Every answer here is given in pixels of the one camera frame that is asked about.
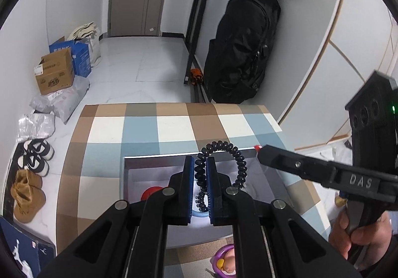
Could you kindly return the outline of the right hand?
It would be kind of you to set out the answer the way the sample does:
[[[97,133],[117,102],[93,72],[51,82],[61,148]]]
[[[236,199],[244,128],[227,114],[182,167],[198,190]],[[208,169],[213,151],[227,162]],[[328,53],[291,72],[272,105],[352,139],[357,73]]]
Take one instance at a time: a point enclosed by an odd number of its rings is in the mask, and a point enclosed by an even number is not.
[[[388,212],[384,212],[381,218],[374,224],[359,227],[350,235],[346,232],[349,225],[348,215],[341,211],[336,218],[329,243],[347,260],[348,252],[353,245],[367,246],[364,266],[376,264],[385,255],[392,238],[391,222]]]

